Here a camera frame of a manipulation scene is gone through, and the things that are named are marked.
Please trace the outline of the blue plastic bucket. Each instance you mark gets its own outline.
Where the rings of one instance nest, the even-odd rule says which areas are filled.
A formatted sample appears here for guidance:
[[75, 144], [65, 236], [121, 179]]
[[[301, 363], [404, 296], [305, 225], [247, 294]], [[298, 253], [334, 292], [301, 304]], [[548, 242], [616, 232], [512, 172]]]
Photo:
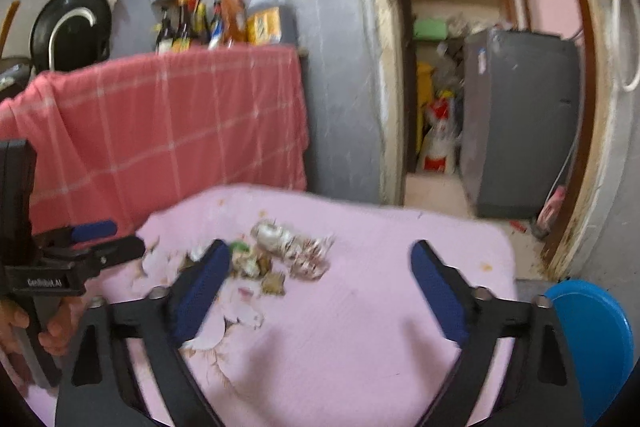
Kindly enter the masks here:
[[555, 284], [544, 295], [560, 320], [578, 379], [582, 409], [594, 425], [634, 367], [634, 333], [622, 306], [603, 288], [581, 280]]

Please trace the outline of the red checked counter cloth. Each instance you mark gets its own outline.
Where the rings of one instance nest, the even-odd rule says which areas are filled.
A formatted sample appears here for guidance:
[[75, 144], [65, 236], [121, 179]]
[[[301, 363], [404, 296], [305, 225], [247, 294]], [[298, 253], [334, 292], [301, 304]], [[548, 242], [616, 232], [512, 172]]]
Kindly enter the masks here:
[[44, 72], [2, 103], [1, 135], [36, 151], [36, 232], [111, 220], [126, 234], [213, 186], [307, 186], [302, 68], [288, 46]]

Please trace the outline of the pink floral table cloth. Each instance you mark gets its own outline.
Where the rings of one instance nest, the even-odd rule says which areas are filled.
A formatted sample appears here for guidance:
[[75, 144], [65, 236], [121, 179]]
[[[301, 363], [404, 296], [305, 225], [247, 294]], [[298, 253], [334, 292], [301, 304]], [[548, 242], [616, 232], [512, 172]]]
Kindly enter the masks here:
[[237, 281], [219, 293], [183, 354], [229, 426], [414, 425], [458, 354], [411, 273], [420, 239], [471, 284], [516, 295], [512, 247], [492, 225], [248, 185], [155, 213], [140, 230], [151, 260], [102, 273], [89, 294], [143, 297], [175, 280], [187, 254], [248, 239], [262, 220], [332, 239], [330, 266], [315, 282], [287, 279], [280, 297]]

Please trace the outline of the black wok pan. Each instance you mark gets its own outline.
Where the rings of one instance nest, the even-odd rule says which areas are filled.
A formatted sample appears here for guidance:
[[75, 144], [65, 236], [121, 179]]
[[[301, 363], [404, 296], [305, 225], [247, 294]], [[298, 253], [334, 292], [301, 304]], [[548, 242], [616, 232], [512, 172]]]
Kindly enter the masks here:
[[111, 54], [111, 33], [107, 0], [49, 0], [30, 33], [34, 69], [73, 72], [104, 62]]

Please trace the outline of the dark sauce bottle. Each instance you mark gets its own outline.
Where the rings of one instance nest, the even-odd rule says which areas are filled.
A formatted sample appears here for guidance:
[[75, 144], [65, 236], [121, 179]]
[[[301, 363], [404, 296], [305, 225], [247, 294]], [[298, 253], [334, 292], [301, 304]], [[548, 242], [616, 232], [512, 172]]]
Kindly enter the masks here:
[[157, 26], [157, 36], [155, 41], [155, 52], [164, 54], [171, 51], [174, 45], [175, 31], [172, 26], [171, 16], [167, 8], [162, 9], [162, 18]]

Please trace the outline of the chrome faucet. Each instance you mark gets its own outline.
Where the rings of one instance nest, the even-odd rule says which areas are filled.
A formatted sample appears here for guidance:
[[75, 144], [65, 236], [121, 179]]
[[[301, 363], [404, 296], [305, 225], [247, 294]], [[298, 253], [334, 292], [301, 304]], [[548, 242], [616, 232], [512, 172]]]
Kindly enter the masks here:
[[93, 64], [98, 58], [98, 20], [88, 8], [64, 13], [47, 40], [47, 65], [52, 72], [71, 72]]

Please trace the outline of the red white rice sack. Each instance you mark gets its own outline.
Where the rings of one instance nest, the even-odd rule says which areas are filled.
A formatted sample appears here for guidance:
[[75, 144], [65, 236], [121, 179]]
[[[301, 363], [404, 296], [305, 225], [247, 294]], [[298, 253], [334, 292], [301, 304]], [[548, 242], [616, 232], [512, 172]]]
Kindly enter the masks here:
[[439, 91], [438, 97], [423, 109], [423, 120], [425, 133], [418, 169], [423, 172], [454, 174], [460, 134], [454, 91]]

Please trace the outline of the orange sauce bottle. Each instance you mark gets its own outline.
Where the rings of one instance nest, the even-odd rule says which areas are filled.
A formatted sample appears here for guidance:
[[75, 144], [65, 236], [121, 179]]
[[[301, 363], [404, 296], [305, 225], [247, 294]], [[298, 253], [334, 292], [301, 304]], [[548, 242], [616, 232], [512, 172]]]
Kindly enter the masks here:
[[244, 0], [220, 0], [224, 43], [246, 43], [246, 21]]

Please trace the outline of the grey washing machine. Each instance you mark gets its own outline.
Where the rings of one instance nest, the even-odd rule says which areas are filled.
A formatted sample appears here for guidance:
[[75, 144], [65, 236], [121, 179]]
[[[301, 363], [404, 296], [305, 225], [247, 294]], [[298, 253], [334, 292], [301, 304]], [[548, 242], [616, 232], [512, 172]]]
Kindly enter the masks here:
[[477, 217], [536, 217], [570, 163], [582, 108], [576, 44], [489, 28], [464, 40], [460, 172]]

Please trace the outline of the large soy sauce jug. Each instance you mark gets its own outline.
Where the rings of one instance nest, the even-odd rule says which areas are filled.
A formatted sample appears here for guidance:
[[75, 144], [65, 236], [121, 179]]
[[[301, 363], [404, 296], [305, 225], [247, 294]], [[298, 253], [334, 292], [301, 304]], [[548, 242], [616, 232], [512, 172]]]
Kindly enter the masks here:
[[296, 13], [290, 0], [250, 0], [246, 30], [254, 46], [298, 45]]

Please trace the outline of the green storage box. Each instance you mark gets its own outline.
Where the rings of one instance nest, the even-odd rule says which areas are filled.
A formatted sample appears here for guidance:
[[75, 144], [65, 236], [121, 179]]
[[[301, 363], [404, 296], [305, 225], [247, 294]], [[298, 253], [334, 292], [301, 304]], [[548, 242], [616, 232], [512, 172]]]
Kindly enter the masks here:
[[418, 40], [445, 40], [448, 38], [446, 20], [439, 18], [416, 18], [413, 22], [413, 38]]

